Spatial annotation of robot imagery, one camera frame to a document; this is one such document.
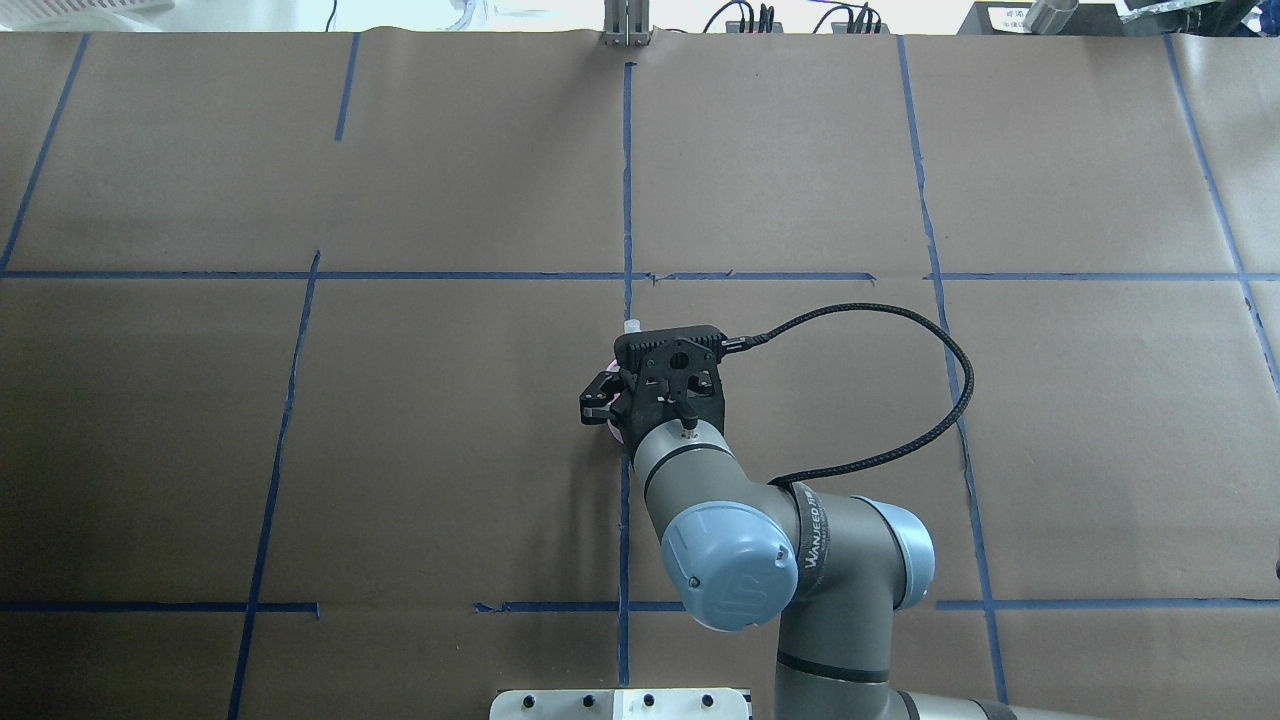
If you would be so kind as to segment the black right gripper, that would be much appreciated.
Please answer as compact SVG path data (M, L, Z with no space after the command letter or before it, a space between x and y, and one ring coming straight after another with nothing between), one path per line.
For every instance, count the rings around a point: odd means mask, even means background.
M628 429L634 419L635 373L623 368L599 372L579 396L585 427Z

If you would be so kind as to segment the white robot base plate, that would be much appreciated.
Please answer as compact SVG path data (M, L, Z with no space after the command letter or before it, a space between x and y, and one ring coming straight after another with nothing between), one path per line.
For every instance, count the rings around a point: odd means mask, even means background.
M746 691L728 687L503 691L490 719L751 719Z

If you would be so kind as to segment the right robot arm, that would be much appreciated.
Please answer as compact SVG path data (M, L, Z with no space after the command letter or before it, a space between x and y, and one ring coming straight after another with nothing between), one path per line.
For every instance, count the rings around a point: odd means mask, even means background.
M900 691L893 619L925 598L936 553L906 509L800 482L748 478L721 430L663 380L617 366L580 398L582 421L628 443L632 477L685 610L716 632L780 621L777 719L1051 719L997 700Z

